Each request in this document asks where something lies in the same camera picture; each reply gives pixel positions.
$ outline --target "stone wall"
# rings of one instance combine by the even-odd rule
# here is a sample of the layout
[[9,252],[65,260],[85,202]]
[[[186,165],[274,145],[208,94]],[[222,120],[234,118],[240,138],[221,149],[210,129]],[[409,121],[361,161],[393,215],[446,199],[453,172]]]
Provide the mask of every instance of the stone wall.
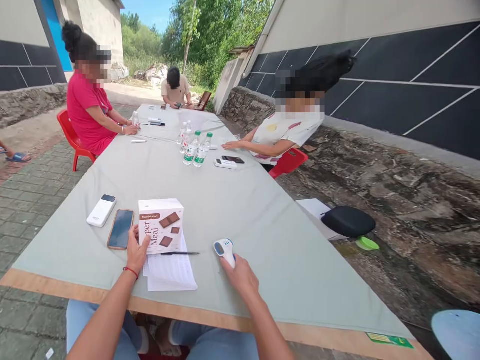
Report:
[[[236,87],[221,115],[250,131],[274,111],[272,98]],[[309,160],[283,176],[331,206],[370,214],[374,238],[466,307],[480,309],[480,181],[324,125],[303,150]]]
[[65,104],[68,84],[0,91],[0,129]]

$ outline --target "plastic bottle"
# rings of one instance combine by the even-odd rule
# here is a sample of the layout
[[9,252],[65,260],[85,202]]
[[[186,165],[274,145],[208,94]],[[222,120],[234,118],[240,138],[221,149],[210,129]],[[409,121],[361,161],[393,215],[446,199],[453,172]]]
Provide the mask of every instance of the plastic bottle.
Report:
[[212,146],[212,136],[213,134],[211,132],[206,135],[206,139],[201,143],[200,147],[198,148],[195,160],[193,160],[193,166],[199,168],[204,163],[204,160],[207,157],[207,153]]
[[140,125],[140,119],[139,119],[139,112],[138,111],[134,111],[133,112],[133,115],[131,117],[131,124],[135,127],[139,127]]
[[178,137],[176,139],[176,143],[178,145],[182,145],[182,143],[184,142],[184,136],[185,136],[185,132],[187,131],[187,123],[184,122],[182,125],[181,125],[181,128],[180,128],[180,134],[178,134]]
[[197,150],[199,149],[201,133],[202,133],[201,131],[195,131],[195,137],[188,144],[188,148],[185,151],[185,156],[183,157],[183,163],[185,165],[191,165],[192,162],[194,161],[195,155],[197,154]]
[[187,129],[187,131],[185,132],[185,135],[183,136],[183,143],[181,144],[180,154],[185,154],[185,151],[187,151],[189,147],[191,138],[192,138],[192,130]]

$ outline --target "meal replacement box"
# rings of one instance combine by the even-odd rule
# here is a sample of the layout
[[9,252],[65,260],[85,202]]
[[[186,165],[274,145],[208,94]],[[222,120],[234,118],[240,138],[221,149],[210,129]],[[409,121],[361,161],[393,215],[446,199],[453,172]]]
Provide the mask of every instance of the meal replacement box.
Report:
[[177,199],[139,200],[140,244],[147,235],[151,242],[146,253],[161,254],[180,251],[184,207]]

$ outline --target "long table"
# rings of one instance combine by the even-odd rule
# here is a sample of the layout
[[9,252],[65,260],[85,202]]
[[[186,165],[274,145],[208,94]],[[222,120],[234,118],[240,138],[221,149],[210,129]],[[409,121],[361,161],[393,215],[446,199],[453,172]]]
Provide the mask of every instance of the long table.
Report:
[[[288,194],[246,151],[211,150],[201,168],[182,162],[176,139],[180,123],[193,121],[213,144],[234,137],[214,114],[192,110],[139,109],[144,125],[136,139],[117,136],[21,254],[0,285],[100,303],[127,261],[103,228],[86,219],[103,194],[117,209],[138,214],[138,200],[177,198],[197,291],[148,292],[137,281],[129,309],[214,327],[249,332],[248,310],[228,283],[213,242],[232,239],[260,280],[260,293],[290,341],[378,359],[431,359],[402,322],[322,236]],[[236,155],[231,170],[214,159]],[[372,342],[366,332],[407,338],[414,349]]]

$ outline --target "wooden table edge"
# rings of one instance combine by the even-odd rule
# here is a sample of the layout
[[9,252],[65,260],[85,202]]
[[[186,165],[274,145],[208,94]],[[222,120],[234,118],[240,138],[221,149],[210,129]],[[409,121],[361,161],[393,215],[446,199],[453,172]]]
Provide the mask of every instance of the wooden table edge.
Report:
[[[0,280],[0,286],[24,291],[100,304],[108,290],[78,285],[11,268]],[[132,296],[128,309],[131,311],[183,320],[216,328],[240,332],[252,332],[249,318],[226,315],[215,311],[172,305]],[[288,341],[344,353],[385,360],[433,360],[430,354],[414,339],[408,340],[415,349],[372,342],[363,331],[343,330],[293,323],[277,322]]]

